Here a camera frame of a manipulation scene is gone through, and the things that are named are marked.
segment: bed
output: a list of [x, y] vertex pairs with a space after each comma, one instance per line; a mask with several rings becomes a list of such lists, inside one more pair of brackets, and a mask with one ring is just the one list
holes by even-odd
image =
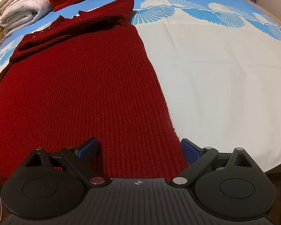
[[[25, 34], [112, 1], [86, 0], [14, 32], [0, 42], [0, 73]], [[135, 0], [131, 23], [180, 140], [243, 147], [265, 172], [281, 164], [278, 22], [245, 0]]]

